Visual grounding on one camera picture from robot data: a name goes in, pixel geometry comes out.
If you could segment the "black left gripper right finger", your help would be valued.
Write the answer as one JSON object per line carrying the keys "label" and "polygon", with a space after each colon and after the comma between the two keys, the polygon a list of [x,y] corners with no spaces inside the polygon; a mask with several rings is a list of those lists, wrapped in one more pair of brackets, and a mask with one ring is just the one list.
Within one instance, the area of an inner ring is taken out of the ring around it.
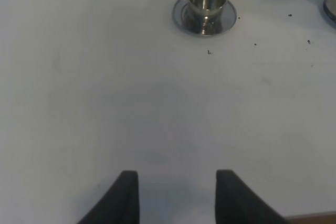
{"label": "black left gripper right finger", "polygon": [[288,223],[259,198],[232,170],[216,172],[215,222]]}

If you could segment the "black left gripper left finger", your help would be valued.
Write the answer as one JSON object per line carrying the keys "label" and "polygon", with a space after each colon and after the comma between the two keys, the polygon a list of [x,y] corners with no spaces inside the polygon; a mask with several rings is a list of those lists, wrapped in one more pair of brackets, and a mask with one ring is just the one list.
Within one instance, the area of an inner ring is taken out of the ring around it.
{"label": "black left gripper left finger", "polygon": [[138,173],[132,170],[122,171],[105,195],[79,223],[139,223]]}

